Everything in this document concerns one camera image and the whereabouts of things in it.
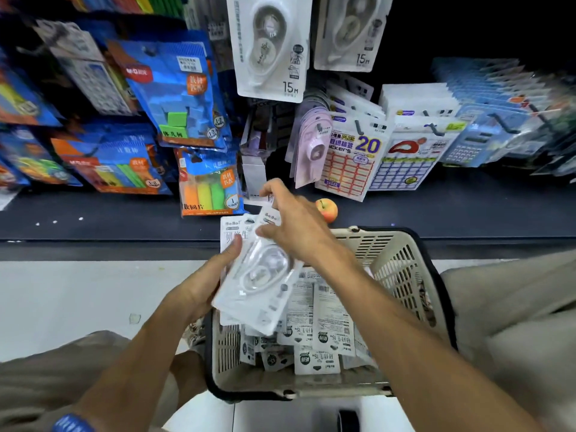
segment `shopping basket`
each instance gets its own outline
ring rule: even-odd
[[[440,338],[456,348],[454,312],[441,277],[420,238],[410,229],[352,226],[332,229],[338,240],[370,267],[374,278]],[[221,326],[218,310],[205,318],[208,389],[227,401],[292,400],[297,397],[391,395],[372,367],[340,374],[296,376],[293,367],[270,373],[240,362],[240,326]]]

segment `black shelf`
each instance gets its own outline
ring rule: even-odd
[[[313,201],[335,200],[339,215],[332,227],[396,225],[445,243],[576,242],[576,185],[517,170],[437,166],[416,191],[369,193],[364,203],[310,185],[296,192]],[[21,193],[0,212],[0,242],[171,242],[213,247],[219,228],[219,217],[181,218],[177,199],[168,196],[42,188]]]

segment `green block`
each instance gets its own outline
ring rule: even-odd
[[[173,125],[160,124],[160,131],[165,137],[181,137],[188,138],[188,133],[185,127],[174,127]]]
[[[168,112],[168,125],[175,127],[186,127],[188,112]]]

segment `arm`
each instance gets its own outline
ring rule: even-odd
[[[242,240],[207,261],[171,290],[128,347],[73,411],[103,432],[147,431],[184,329],[210,309],[220,273]]]
[[[416,431],[543,430],[366,274],[312,203],[279,180],[266,184],[261,195],[268,194],[286,214],[279,227],[261,226],[257,233],[312,265],[334,289]]]

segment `hand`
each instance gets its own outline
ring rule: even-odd
[[[316,206],[306,197],[294,196],[278,178],[260,191],[261,196],[274,195],[273,207],[280,211],[282,224],[263,225],[258,236],[273,239],[288,254],[316,267],[319,256],[327,249],[341,247]]]
[[[240,255],[241,249],[242,237],[235,235],[226,250],[212,256],[170,292],[190,310],[190,321],[203,317],[210,310],[222,270]]]

